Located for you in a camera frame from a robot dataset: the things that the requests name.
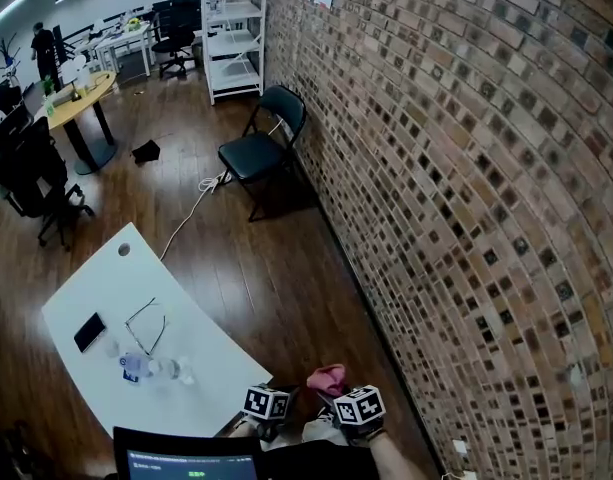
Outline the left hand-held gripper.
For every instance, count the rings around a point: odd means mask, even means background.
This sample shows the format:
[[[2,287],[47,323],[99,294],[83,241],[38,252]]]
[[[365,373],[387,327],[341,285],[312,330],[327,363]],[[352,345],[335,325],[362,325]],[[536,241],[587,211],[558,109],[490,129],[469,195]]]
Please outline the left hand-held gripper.
[[[273,388],[259,384],[248,388],[242,414],[255,427],[260,440],[272,442],[279,435],[294,407],[298,392],[298,385]]]

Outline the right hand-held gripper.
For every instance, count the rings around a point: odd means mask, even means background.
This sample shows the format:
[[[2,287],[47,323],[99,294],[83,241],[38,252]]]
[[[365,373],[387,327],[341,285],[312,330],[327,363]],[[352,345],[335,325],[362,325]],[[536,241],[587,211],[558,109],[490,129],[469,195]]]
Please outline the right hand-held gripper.
[[[350,441],[369,439],[383,429],[386,409],[377,387],[365,385],[337,398],[319,389],[315,393],[330,411],[336,412],[339,427]]]

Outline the pink cloth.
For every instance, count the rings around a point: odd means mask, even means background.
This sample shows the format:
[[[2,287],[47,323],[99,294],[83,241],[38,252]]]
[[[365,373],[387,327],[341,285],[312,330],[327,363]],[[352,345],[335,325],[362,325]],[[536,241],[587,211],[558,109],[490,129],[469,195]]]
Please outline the pink cloth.
[[[316,369],[306,381],[310,389],[332,397],[340,397],[346,390],[346,368],[343,364],[333,364]]]

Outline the person's left forearm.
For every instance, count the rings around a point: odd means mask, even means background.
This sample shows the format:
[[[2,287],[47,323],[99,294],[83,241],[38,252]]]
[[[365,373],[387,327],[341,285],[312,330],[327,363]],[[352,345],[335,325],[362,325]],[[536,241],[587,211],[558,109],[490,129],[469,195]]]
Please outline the person's left forearm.
[[[260,422],[254,418],[244,417],[240,419],[228,434],[229,438],[257,437]]]

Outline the person's right forearm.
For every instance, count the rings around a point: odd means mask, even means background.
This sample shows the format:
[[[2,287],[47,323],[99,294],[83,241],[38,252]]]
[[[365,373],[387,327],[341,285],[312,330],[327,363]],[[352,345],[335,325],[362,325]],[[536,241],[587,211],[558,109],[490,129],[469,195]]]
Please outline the person's right forearm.
[[[416,464],[405,458],[384,429],[370,434],[367,444],[379,480],[430,480]]]

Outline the person's black shirt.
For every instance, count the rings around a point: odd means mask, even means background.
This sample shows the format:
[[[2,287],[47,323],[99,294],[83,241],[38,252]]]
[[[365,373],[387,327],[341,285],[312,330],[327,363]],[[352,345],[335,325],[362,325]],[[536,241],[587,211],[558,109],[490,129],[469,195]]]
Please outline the person's black shirt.
[[[270,480],[380,480],[369,449],[315,440],[262,453]]]

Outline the laptop screen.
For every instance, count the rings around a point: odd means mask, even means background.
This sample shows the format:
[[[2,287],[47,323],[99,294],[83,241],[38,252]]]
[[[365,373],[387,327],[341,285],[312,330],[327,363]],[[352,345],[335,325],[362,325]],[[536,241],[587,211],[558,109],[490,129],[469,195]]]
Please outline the laptop screen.
[[[268,480],[255,438],[187,437],[115,427],[118,480]]]

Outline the clear plastic water bottle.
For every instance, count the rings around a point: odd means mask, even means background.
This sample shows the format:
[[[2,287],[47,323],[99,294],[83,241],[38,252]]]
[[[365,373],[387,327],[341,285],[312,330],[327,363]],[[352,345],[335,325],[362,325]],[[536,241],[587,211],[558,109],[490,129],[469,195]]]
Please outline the clear plastic water bottle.
[[[148,356],[138,353],[125,353],[119,358],[119,364],[123,371],[126,370],[138,376],[139,382],[143,378],[149,378],[153,375],[150,370],[150,362],[151,359]]]
[[[149,379],[156,385],[169,382],[192,386],[196,383],[192,365],[187,357],[151,358],[148,363]]]

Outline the white table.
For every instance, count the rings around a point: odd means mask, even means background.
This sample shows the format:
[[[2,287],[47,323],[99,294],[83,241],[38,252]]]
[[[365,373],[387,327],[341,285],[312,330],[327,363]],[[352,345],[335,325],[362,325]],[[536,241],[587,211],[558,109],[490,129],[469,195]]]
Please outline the white table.
[[[169,318],[151,358],[187,357],[196,383],[156,385],[123,379],[119,358],[143,354],[124,322],[152,297]],[[106,332],[80,353],[74,334],[95,312]],[[249,387],[271,374],[249,356],[184,291],[133,224],[127,224],[54,293],[42,313],[62,362],[88,407],[107,432],[213,437],[241,410]],[[113,337],[120,354],[109,358]]]

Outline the black smartphone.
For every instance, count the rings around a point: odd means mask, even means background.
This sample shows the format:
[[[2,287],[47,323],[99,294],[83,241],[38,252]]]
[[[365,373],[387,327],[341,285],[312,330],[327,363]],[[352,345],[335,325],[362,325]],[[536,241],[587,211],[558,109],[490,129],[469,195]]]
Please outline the black smartphone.
[[[74,334],[74,342],[80,353],[85,353],[107,330],[98,312],[93,313]]]

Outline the black folding chair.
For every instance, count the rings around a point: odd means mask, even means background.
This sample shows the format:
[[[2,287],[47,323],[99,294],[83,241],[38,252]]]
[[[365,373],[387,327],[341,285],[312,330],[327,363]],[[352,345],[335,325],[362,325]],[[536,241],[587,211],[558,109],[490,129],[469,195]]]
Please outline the black folding chair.
[[[277,141],[272,131],[258,128],[256,118],[265,111],[277,118],[275,130],[283,138]],[[263,198],[281,172],[293,173],[294,149],[307,120],[304,100],[283,85],[265,90],[256,103],[243,131],[243,135],[218,148],[218,158],[225,171],[254,201],[249,214],[250,223],[258,221]]]

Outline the black flat pouch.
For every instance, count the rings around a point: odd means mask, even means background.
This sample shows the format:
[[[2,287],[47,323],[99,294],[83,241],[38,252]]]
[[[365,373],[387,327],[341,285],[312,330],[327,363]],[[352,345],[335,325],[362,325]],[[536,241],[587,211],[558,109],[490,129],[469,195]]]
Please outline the black flat pouch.
[[[134,163],[138,166],[157,161],[160,157],[160,146],[154,140],[148,140],[131,151]]]

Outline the black office chair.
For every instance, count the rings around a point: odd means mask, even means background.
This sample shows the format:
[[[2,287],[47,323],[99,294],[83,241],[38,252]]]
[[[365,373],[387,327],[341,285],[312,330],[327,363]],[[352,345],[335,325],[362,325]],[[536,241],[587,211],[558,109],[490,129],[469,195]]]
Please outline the black office chair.
[[[64,229],[73,227],[79,215],[93,217],[79,185],[68,186],[65,161],[49,130],[48,119],[39,118],[24,129],[13,145],[0,155],[0,185],[5,199],[23,217],[41,219],[37,235],[40,246],[47,244],[46,232],[55,227],[65,250]]]
[[[158,63],[159,78],[171,67],[177,66],[177,74],[185,75],[186,64],[194,60],[192,48],[195,32],[201,28],[200,0],[167,0],[152,6],[156,42],[152,51],[167,55]]]
[[[5,80],[0,83],[0,155],[11,140],[33,122],[22,91]]]

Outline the wooden side table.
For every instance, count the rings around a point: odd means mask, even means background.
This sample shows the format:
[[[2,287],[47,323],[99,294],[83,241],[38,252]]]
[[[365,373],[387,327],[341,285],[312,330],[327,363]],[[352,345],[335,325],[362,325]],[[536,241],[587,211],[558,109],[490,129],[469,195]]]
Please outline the wooden side table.
[[[35,113],[34,119],[46,117],[49,129],[63,128],[76,155],[75,171],[78,175],[96,173],[115,155],[117,144],[108,126],[101,99],[115,84],[117,74],[114,71],[100,71],[94,74],[94,87],[75,101],[59,105],[51,115],[47,112],[47,103],[43,103]],[[103,132],[104,139],[87,142],[76,122],[76,118],[92,108]]]

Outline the white desk lamp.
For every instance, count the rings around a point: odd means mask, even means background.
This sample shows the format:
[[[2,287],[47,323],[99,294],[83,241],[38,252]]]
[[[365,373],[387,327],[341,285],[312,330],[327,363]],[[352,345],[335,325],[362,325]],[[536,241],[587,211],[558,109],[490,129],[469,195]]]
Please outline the white desk lamp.
[[[70,91],[73,101],[85,96],[91,86],[86,57],[80,54],[64,62],[61,65],[61,79],[63,86]]]

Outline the white desk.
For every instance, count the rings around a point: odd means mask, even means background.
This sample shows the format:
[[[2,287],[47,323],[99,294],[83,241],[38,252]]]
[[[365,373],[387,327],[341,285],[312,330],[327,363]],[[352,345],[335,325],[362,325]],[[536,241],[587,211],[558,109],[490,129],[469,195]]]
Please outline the white desk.
[[[151,67],[155,62],[153,45],[153,24],[150,21],[142,21],[139,30],[125,32],[124,27],[120,31],[106,31],[101,37],[87,40],[74,49],[75,55],[84,55],[94,67],[101,70],[120,72],[120,63],[117,50],[125,48],[130,50],[134,45],[138,47],[143,62],[143,71],[146,77],[151,75]]]

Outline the black coat rack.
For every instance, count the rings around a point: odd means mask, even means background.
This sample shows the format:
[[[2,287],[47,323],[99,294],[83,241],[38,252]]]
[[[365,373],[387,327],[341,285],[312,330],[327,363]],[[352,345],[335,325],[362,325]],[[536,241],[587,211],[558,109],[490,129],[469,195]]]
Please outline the black coat rack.
[[[15,41],[16,34],[13,34],[9,40],[4,38],[0,41],[0,54],[3,57],[3,65],[0,67],[3,80],[8,82],[11,86],[19,86],[20,82],[17,77],[17,67],[20,61],[17,59],[20,48],[15,51],[11,49],[12,43]]]

